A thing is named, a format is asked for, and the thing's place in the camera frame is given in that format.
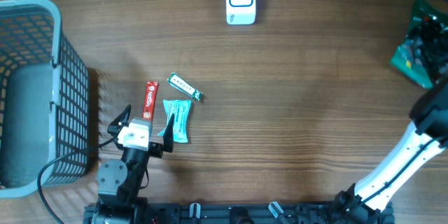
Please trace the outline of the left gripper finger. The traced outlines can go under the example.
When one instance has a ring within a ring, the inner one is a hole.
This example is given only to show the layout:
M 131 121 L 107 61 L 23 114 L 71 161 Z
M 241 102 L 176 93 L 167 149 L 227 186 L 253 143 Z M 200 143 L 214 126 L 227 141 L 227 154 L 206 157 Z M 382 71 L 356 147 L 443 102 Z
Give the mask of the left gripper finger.
M 112 122 L 108 125 L 109 130 L 121 130 L 123 126 L 127 125 L 129 120 L 132 106 L 128 104 L 120 115 L 118 115 Z
M 172 153 L 174 150 L 174 119 L 175 115 L 172 114 L 163 134 L 163 150 L 168 153 Z

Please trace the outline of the teal wet wipes pack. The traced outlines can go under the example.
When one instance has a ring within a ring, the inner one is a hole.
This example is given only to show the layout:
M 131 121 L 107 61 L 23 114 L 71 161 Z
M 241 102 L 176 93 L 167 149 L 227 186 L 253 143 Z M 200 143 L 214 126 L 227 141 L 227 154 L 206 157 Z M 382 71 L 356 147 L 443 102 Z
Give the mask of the teal wet wipes pack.
M 180 144 L 188 143 L 188 116 L 192 106 L 189 100 L 163 100 L 164 110 L 167 114 L 167 123 L 174 115 L 173 138 Z

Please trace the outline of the green 3M gloves package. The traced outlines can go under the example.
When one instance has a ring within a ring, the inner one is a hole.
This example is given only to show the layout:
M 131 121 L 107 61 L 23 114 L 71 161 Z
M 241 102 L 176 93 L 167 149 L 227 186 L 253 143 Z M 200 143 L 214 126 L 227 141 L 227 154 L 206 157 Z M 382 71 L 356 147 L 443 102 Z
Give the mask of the green 3M gloves package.
M 412 7 L 407 34 L 402 43 L 397 47 L 390 63 L 416 84 L 423 88 L 431 89 L 446 75 L 441 77 L 437 83 L 432 84 L 420 61 L 414 59 L 411 49 L 411 41 L 407 38 L 410 30 L 417 25 L 420 25 L 424 19 L 434 19 L 444 26 L 447 26 L 447 14 L 432 7 L 427 0 L 415 0 Z

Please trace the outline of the red Nescafe coffee stick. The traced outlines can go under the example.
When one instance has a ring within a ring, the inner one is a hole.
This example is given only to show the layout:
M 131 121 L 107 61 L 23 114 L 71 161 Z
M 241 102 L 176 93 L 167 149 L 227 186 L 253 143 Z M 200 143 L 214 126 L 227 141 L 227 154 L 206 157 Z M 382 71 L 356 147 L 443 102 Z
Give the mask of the red Nescafe coffee stick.
M 157 81 L 148 81 L 146 84 L 146 95 L 143 105 L 142 118 L 152 120 L 155 110 L 155 100 L 158 93 L 159 83 Z

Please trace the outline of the green white gum box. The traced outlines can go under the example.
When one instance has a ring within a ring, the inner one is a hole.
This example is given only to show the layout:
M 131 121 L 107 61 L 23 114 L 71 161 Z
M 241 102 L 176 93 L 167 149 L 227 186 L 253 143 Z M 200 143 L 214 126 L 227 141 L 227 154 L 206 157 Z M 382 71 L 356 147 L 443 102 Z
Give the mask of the green white gum box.
M 202 92 L 198 89 L 194 88 L 192 85 L 187 83 L 182 79 L 177 73 L 172 73 L 171 76 L 167 79 L 168 84 L 170 84 L 173 88 L 181 91 L 182 93 L 188 95 L 191 99 L 200 102 L 202 99 Z

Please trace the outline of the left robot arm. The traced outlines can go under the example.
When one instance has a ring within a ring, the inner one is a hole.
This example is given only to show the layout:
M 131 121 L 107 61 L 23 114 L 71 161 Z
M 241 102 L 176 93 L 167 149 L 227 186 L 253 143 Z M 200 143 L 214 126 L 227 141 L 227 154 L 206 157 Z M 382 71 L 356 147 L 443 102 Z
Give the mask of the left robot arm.
M 161 158 L 174 150 L 173 126 L 175 116 L 169 117 L 163 142 L 150 141 L 152 122 L 144 118 L 130 119 L 131 106 L 117 116 L 107 132 L 122 151 L 122 157 L 109 160 L 97 172 L 99 183 L 97 203 L 86 208 L 84 223 L 156 223 L 148 208 L 148 200 L 139 197 L 144 177 L 148 176 L 148 161 Z

